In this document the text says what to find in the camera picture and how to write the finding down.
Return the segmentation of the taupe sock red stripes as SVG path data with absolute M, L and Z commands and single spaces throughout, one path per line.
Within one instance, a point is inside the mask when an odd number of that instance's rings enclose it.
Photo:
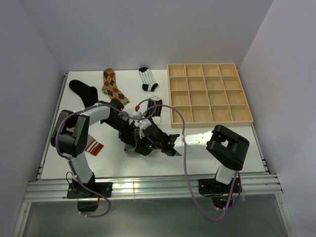
M 85 151 L 92 154 L 93 156 L 97 156 L 99 152 L 103 149 L 104 145 L 99 143 L 96 139 L 94 139 L 91 135 L 87 137 L 87 144 L 85 147 Z

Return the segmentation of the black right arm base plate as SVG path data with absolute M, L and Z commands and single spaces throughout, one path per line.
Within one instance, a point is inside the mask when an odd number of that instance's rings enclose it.
M 229 184 L 223 184 L 215 178 L 198 179 L 198 192 L 204 197 L 217 197 L 230 192 L 233 180 Z

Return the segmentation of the wooden compartment tray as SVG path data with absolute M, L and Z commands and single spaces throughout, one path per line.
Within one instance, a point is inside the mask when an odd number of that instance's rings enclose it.
M 168 64 L 171 126 L 251 126 L 253 117 L 234 63 Z

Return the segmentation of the grey sock with black stripes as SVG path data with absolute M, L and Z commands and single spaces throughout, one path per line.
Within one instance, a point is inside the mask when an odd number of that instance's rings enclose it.
M 128 156 L 139 156 L 140 154 L 137 153 L 135 151 L 135 147 L 134 146 L 131 146 L 129 144 L 125 144 L 125 147 L 124 147 L 124 152 L 128 155 Z

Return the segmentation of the black pinstriped sock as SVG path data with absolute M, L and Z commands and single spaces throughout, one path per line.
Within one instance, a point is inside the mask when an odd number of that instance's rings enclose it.
M 161 111 L 162 107 L 154 107 L 154 105 L 161 105 L 162 99 L 152 96 L 148 99 L 147 111 L 144 115 L 144 118 L 148 119 L 152 124 L 160 125 L 161 124 Z

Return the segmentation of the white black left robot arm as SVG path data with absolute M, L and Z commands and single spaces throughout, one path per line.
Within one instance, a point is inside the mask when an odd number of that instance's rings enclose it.
M 57 153 L 66 159 L 74 174 L 74 180 L 80 182 L 78 191 L 84 197 L 91 197 L 96 192 L 96 184 L 91 182 L 94 173 L 90 169 L 84 150 L 88 145 L 89 127 L 97 122 L 105 123 L 118 131 L 119 139 L 135 147 L 134 126 L 124 115 L 124 106 L 117 99 L 110 102 L 100 101 L 86 108 L 85 111 L 72 112 L 62 110 L 51 135 L 51 145 Z

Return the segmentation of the aluminium table edge rail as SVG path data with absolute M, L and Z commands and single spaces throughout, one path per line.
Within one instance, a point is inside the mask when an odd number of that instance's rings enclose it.
M 275 174 L 242 175 L 244 195 L 281 194 L 282 188 Z M 97 182 L 112 182 L 110 200 L 190 198 L 184 176 L 97 179 Z M 27 185 L 23 202 L 66 201 L 66 180 L 39 180 Z

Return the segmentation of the black box under rail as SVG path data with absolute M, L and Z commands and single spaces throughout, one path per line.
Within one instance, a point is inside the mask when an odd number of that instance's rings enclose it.
M 79 212 L 95 212 L 98 208 L 98 201 L 78 201 L 77 209 Z

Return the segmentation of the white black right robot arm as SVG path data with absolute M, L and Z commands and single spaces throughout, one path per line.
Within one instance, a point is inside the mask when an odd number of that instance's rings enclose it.
M 160 150 L 170 157 L 209 152 L 220 162 L 213 183 L 215 190 L 221 193 L 231 186 L 234 173 L 242 170 L 250 145 L 246 138 L 223 125 L 216 125 L 212 131 L 187 136 L 168 135 L 157 126 L 150 125 L 140 130 L 135 143 L 135 152 L 143 156 L 153 150 Z

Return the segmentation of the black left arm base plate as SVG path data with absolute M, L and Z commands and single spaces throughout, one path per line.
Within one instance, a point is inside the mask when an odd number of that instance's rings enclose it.
M 73 181 L 67 191 L 68 199 L 78 198 L 100 198 L 104 196 L 110 198 L 112 194 L 112 182 L 97 182 L 92 184 L 84 184 L 85 188 L 78 182 Z

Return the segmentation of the black sock white stripes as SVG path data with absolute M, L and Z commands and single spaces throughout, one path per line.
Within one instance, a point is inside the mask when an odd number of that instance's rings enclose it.
M 69 88 L 80 97 L 85 108 L 93 106 L 99 101 L 98 92 L 94 86 L 89 86 L 79 80 L 72 80 L 69 82 Z

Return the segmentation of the white sock black toe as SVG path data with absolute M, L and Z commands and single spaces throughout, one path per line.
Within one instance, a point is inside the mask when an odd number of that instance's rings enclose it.
M 138 72 L 142 80 L 142 89 L 146 92 L 154 92 L 158 83 L 155 81 L 152 71 L 147 67 L 141 67 Z

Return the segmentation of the brown orange argyle sock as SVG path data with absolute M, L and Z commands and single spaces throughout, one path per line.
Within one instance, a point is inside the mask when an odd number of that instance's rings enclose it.
M 116 84 L 116 74 L 112 68 L 103 71 L 102 92 L 109 96 L 110 99 L 119 100 L 124 106 L 130 103 L 128 98 L 118 89 Z

